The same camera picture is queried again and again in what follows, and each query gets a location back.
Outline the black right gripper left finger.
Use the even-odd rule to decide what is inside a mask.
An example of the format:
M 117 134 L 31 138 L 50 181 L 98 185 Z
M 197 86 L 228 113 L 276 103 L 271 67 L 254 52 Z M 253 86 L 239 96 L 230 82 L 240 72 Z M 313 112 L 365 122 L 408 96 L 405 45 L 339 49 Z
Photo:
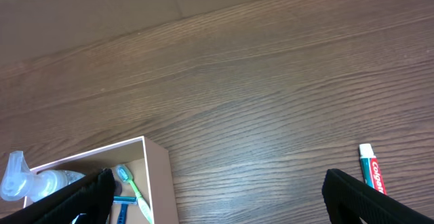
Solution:
M 1 219 L 1 224 L 105 224 L 113 205 L 115 179 L 110 168 L 97 170 Z

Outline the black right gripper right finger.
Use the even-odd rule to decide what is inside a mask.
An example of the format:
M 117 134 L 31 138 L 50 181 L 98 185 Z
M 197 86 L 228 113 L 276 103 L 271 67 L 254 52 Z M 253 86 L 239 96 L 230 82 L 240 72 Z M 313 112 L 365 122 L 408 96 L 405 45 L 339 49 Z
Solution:
M 321 192 L 332 224 L 433 224 L 433 219 L 336 168 L 327 170 Z

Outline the blue disposable razor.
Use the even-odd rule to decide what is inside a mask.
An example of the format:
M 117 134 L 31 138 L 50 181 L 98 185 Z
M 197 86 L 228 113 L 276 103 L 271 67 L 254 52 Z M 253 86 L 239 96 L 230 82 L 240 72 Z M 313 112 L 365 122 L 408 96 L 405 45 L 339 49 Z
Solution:
M 126 224 L 128 206 L 137 205 L 138 201 L 136 197 L 115 196 L 113 203 L 121 205 L 116 224 Z

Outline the green white toothbrush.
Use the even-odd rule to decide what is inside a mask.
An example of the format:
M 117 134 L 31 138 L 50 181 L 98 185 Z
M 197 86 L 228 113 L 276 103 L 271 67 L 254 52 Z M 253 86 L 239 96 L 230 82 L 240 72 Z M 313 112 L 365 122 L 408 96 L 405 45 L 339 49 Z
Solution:
M 136 201 L 139 206 L 139 209 L 141 210 L 142 214 L 145 216 L 147 221 L 149 223 L 153 223 L 153 214 L 151 213 L 151 208 L 149 204 L 146 202 L 146 200 L 144 199 L 138 187 L 136 186 L 134 182 L 134 176 L 129 170 L 129 168 L 124 164 L 120 164 L 115 166 L 115 172 L 117 173 L 120 180 L 122 180 L 125 183 L 128 183 L 131 186 L 136 196 Z

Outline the clear green-labelled bottle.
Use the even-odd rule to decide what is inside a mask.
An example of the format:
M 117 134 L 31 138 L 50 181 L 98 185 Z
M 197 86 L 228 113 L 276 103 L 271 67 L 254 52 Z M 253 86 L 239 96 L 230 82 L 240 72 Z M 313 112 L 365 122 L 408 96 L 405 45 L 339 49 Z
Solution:
M 70 170 L 45 170 L 32 173 L 24 153 L 10 153 L 7 168 L 1 182 L 1 198 L 5 201 L 17 201 L 24 197 L 37 202 L 48 195 L 82 179 L 85 175 Z

